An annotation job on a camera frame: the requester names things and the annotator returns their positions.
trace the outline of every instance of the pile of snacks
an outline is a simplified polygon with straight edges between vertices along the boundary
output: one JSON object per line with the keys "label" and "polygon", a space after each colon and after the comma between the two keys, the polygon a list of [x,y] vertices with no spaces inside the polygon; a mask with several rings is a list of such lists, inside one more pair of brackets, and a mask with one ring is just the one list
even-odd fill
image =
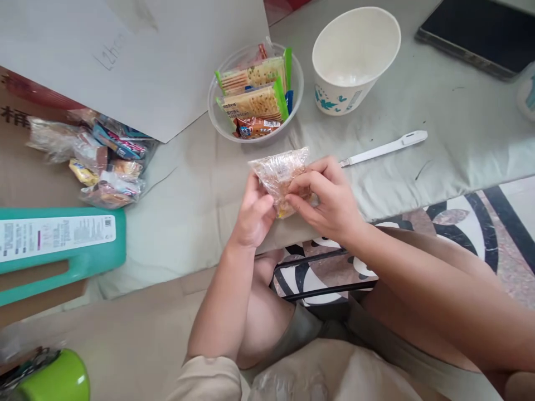
{"label": "pile of snacks", "polygon": [[[292,180],[305,172],[309,155],[309,148],[305,147],[249,162],[267,193],[273,196],[277,218],[284,219],[295,213],[295,209],[284,197],[288,194]],[[297,195],[307,202],[314,200],[310,188],[301,189]]]}
{"label": "pile of snacks", "polygon": [[268,43],[261,43],[254,57],[215,74],[223,91],[216,101],[236,127],[235,137],[271,134],[289,117],[293,103],[290,47],[275,55]]}
{"label": "pile of snacks", "polygon": [[145,187],[140,176],[157,142],[91,109],[69,114],[78,125],[29,117],[27,146],[44,151],[48,163],[69,161],[76,178],[86,185],[80,191],[84,202],[104,209],[137,202]]}

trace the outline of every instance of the gray table cover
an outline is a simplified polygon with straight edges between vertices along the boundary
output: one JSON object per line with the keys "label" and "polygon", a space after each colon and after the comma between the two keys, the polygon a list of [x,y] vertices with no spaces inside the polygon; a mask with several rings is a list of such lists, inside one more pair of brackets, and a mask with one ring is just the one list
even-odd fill
{"label": "gray table cover", "polygon": [[[333,154],[341,160],[427,130],[422,144],[345,169],[369,221],[534,175],[535,125],[515,106],[519,82],[500,82],[414,41],[437,4],[316,0],[272,26],[272,40],[291,46],[304,71],[303,102],[287,136],[265,148],[236,144],[213,128],[206,113],[161,146],[148,170],[150,192],[127,210],[127,262],[98,279],[103,295],[115,297],[217,264],[240,206],[248,160],[303,146],[310,147],[311,159]],[[535,12],[529,0],[517,4]],[[400,52],[354,112],[326,116],[313,100],[314,41],[338,15],[369,5],[398,19]],[[274,224],[259,252],[315,237],[293,216]]]}

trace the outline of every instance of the person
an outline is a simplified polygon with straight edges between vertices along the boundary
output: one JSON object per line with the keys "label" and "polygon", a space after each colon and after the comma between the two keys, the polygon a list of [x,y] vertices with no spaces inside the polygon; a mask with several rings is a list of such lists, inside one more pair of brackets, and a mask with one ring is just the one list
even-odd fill
{"label": "person", "polygon": [[[299,198],[310,188],[317,207]],[[366,223],[332,157],[295,178],[286,200],[380,278],[327,319],[269,288],[281,251],[255,258],[274,218],[252,173],[236,226],[195,318],[168,400],[535,399],[535,311],[488,265],[449,241]]]}

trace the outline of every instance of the hand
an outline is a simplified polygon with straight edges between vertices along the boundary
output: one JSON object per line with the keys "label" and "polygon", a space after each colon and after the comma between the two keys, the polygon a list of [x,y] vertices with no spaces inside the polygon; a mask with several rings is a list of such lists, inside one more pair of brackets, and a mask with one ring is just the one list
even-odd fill
{"label": "hand", "polygon": [[238,219],[228,242],[246,248],[258,248],[276,217],[273,202],[273,197],[266,193],[264,187],[260,187],[258,177],[251,172],[245,184]]}
{"label": "hand", "polygon": [[[295,195],[310,188],[320,199],[317,207]],[[358,211],[351,186],[337,160],[328,156],[309,165],[290,184],[286,200],[322,236],[344,246],[361,233],[367,223]]]}

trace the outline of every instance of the clear plastic bowl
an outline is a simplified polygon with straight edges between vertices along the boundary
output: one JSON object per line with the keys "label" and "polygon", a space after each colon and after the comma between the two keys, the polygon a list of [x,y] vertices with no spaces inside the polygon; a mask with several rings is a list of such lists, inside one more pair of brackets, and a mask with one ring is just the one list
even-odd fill
{"label": "clear plastic bowl", "polygon": [[[219,66],[217,70],[227,71],[232,68],[235,68],[236,65],[243,59],[243,57],[251,52],[251,48],[253,47],[257,47],[257,45],[247,46],[241,50],[238,50],[236,53],[234,53],[229,58],[227,58],[223,62],[223,64]],[[281,56],[284,52],[285,47],[278,45],[276,43],[273,43],[273,49],[275,50],[276,55]],[[299,61],[297,60],[297,58],[295,57],[293,53],[292,53],[291,59],[292,59],[291,60],[291,63],[292,63],[291,88],[294,91],[293,109],[291,111],[291,114],[287,118],[287,120],[283,122],[283,124],[277,130],[275,130],[271,134],[262,136],[260,138],[241,139],[241,138],[236,138],[233,135],[233,132],[236,131],[236,127],[228,118],[227,114],[223,110],[221,110],[221,108],[216,102],[216,97],[222,96],[223,92],[221,91],[221,88],[219,87],[219,84],[217,83],[216,77],[214,76],[212,78],[212,82],[210,83],[210,89],[208,90],[208,115],[210,116],[210,120],[212,121],[213,126],[221,135],[223,135],[226,139],[231,140],[233,142],[245,143],[245,144],[257,144],[259,142],[265,142],[265,141],[269,141],[271,143],[273,142],[273,139],[276,136],[279,136],[278,139],[280,139],[280,134],[285,132],[286,126],[290,123],[292,118],[295,116],[295,113],[297,112],[297,109],[299,108],[299,105],[301,104],[301,99],[303,97],[303,87],[304,87],[303,70],[301,69],[301,64],[299,64]]]}

